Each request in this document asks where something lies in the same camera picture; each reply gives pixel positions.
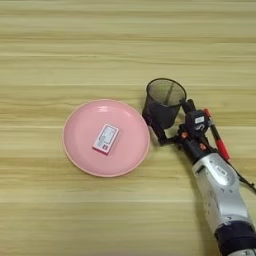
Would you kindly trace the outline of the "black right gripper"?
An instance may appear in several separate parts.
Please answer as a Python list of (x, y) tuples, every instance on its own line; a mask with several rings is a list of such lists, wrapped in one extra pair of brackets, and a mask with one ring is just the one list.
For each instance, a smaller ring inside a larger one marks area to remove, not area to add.
[(215, 148), (209, 145), (205, 137), (191, 137), (187, 132), (180, 132), (171, 138), (167, 138), (164, 130), (160, 127), (154, 116), (146, 112), (143, 112), (142, 116), (157, 136), (160, 145), (175, 144), (179, 150), (182, 150), (186, 154), (193, 164), (203, 157), (217, 152)]

